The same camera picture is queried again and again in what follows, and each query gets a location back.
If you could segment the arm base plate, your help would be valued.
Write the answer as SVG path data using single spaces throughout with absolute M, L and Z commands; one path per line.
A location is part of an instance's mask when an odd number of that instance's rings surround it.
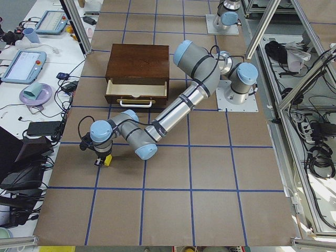
M 258 112 L 255 95 L 238 94 L 231 89 L 231 81 L 220 80 L 216 88 L 218 111 L 222 112 Z
M 238 16 L 234 13 L 206 14 L 207 33 L 210 35 L 238 36 Z

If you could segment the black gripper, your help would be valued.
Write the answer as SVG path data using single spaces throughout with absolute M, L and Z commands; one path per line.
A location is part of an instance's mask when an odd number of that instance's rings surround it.
M 112 152 L 112 140 L 104 141 L 104 142 L 93 142 L 94 150 L 98 158 L 95 160 L 94 165 L 101 166 L 103 161 L 106 159 L 108 155 Z

